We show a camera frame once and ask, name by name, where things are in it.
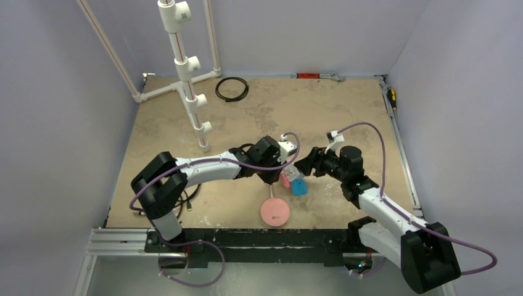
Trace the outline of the pink plug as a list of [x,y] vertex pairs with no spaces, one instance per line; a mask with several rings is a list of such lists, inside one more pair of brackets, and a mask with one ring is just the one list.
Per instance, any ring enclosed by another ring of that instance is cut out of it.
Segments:
[[291,181],[285,174],[279,175],[279,182],[287,189],[291,187]]

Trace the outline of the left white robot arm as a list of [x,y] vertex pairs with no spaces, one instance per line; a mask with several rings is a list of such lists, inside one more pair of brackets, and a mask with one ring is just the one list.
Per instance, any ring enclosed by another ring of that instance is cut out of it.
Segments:
[[181,158],[170,152],[156,155],[131,181],[135,197],[152,226],[160,234],[160,245],[177,252],[184,244],[182,227],[174,213],[179,197],[189,187],[219,180],[235,180],[257,175],[273,184],[300,150],[299,140],[290,141],[283,134],[279,140],[264,136],[254,144],[243,144],[217,155]]

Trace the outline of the white cube socket adapter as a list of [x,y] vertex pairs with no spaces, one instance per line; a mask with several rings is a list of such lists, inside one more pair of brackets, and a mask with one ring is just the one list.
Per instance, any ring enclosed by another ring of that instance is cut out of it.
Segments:
[[294,165],[285,167],[284,174],[290,182],[293,182],[297,179],[303,179],[305,177]]

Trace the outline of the blue plug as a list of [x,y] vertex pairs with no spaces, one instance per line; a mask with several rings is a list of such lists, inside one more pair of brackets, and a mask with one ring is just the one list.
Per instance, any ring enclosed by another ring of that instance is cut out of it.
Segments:
[[291,181],[290,188],[294,196],[304,196],[308,193],[307,184],[304,179],[295,179]]

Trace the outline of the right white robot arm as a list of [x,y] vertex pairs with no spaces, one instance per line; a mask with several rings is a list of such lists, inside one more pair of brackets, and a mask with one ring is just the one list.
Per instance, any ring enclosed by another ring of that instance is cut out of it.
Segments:
[[314,147],[295,167],[305,176],[328,175],[340,181],[345,199],[372,219],[347,233],[347,245],[355,251],[370,247],[381,253],[400,268],[414,292],[423,294],[461,276],[451,242],[442,239],[447,229],[440,223],[427,225],[382,193],[365,174],[359,148],[345,146],[335,153]]

